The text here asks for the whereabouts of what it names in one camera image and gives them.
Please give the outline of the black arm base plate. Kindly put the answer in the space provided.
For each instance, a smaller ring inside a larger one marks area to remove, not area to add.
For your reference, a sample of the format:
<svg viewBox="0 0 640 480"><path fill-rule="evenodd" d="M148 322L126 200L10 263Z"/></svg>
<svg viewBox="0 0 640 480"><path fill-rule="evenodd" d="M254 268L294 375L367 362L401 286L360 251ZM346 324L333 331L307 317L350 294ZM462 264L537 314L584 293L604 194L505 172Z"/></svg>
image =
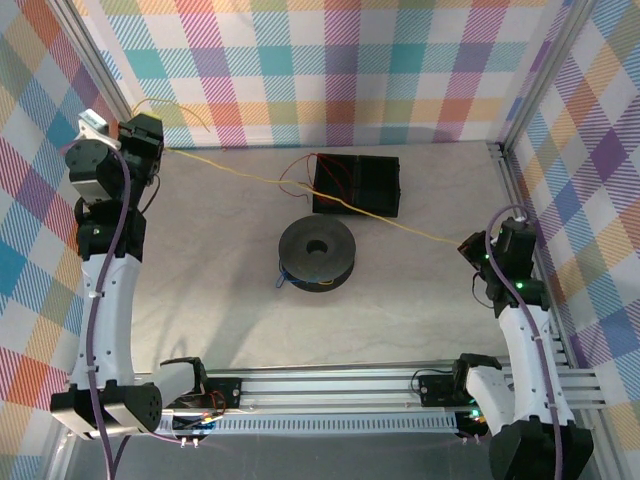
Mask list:
<svg viewBox="0 0 640 480"><path fill-rule="evenodd" d="M208 377L204 382L204 393L198 400L200 405L207 409L239 409L241 393L240 377Z"/></svg>
<svg viewBox="0 0 640 480"><path fill-rule="evenodd" d="M451 374L419 375L417 391L423 407L453 407L460 401Z"/></svg>

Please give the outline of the black electronics board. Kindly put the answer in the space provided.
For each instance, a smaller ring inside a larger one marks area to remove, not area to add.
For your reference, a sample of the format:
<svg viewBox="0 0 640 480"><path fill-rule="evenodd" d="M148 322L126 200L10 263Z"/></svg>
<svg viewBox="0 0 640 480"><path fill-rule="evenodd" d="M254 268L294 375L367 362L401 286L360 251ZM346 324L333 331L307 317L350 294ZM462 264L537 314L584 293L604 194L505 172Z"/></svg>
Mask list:
<svg viewBox="0 0 640 480"><path fill-rule="evenodd" d="M477 407L455 413L457 432L460 438L483 437L489 433L489 426L482 412Z"/></svg>
<svg viewBox="0 0 640 480"><path fill-rule="evenodd" d="M191 431L192 435L200 431L212 431L223 418L219 412L207 411L195 415L173 415L171 428L173 432Z"/></svg>

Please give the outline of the aluminium side rail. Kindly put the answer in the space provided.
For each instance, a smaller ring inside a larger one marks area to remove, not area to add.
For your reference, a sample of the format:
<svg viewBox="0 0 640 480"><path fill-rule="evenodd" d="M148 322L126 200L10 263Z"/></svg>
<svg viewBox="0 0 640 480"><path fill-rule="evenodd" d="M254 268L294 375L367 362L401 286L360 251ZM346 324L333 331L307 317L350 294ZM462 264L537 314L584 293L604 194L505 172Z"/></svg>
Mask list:
<svg viewBox="0 0 640 480"><path fill-rule="evenodd" d="M508 154L505 154L500 143L487 143L487 149L491 156L491 158L497 163L497 168L500 172L502 183L504 184L504 190L509 198L511 203L517 203L520 205L525 205L524 196L521 192L521 189L518 185L512 161ZM578 368L579 365L577 363L576 357L574 355L573 348L570 344L569 337L567 335L566 329L562 323L562 320L559 316L559 310L555 298L553 296L553 292L551 289L551 284L547 277L547 271L544 265L543 256L539 246L534 248L533 253L533 275L537 280L542 280L547 293L550 295L550 309L551 309L551 324L552 331L555 336L558 338L560 343L562 344L562 352L565 356L565 364L568 368Z"/></svg>

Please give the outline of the plaid cloth backdrop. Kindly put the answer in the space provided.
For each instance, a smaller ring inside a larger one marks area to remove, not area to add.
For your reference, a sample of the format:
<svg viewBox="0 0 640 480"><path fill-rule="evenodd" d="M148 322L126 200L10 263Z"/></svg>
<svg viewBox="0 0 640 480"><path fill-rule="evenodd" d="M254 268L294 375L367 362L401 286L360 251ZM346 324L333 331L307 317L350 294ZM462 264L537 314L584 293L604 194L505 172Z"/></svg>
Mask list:
<svg viewBox="0 0 640 480"><path fill-rule="evenodd" d="M133 360L213 368L506 350L456 246L506 203L487 149L548 0L72 0L130 108L165 125ZM278 286L309 210L278 177L343 150L401 161L397 221L352 217L326 295ZM577 363L640 480L640 0L598 0L514 147Z"/></svg>

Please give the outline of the black two-compartment bin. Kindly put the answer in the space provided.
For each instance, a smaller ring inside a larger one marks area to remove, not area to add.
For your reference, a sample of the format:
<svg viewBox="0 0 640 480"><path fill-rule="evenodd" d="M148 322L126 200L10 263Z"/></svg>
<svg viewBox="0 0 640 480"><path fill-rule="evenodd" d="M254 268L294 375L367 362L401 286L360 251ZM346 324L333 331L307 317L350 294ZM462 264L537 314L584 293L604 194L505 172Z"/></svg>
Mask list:
<svg viewBox="0 0 640 480"><path fill-rule="evenodd" d="M341 201L372 214L396 218L400 204L398 157L320 153L316 157L312 211L356 215Z"/></svg>

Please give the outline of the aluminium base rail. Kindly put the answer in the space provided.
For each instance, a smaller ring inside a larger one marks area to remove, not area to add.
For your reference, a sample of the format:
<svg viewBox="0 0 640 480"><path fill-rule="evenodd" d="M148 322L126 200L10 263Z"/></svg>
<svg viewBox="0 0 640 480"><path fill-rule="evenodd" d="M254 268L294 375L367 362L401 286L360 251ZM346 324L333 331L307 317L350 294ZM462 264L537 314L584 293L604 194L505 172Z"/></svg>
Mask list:
<svg viewBox="0 0 640 480"><path fill-rule="evenodd" d="M284 368L211 371L210 377L240 377L242 393L237 412L294 413L387 413L414 412L423 406L417 391L419 375L444 374L402 364L341 366L334 368ZM469 400L453 407L464 411Z"/></svg>

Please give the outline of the aluminium corner post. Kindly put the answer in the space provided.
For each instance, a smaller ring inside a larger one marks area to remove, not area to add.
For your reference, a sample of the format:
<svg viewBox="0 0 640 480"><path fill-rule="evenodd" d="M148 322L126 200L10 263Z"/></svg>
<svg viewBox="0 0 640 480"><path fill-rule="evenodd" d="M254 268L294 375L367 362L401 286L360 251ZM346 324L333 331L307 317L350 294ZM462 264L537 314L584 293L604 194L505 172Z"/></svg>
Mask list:
<svg viewBox="0 0 640 480"><path fill-rule="evenodd" d="M598 0L548 0L487 141L501 153L515 147L556 78Z"/></svg>
<svg viewBox="0 0 640 480"><path fill-rule="evenodd" d="M131 109L106 62L99 52L90 32L72 0L46 0L63 31L70 38L83 65L95 82L99 92L117 120L130 117Z"/></svg>

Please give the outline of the black cable spool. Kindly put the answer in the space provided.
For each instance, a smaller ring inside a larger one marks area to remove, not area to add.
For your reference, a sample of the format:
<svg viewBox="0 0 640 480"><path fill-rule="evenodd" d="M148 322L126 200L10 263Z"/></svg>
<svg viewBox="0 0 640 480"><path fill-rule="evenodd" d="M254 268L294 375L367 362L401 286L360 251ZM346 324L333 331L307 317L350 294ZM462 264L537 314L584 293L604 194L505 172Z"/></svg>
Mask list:
<svg viewBox="0 0 640 480"><path fill-rule="evenodd" d="M350 277L356 242L341 221L310 215L286 228L279 240L278 255L281 284L288 282L306 292L324 293Z"/></svg>

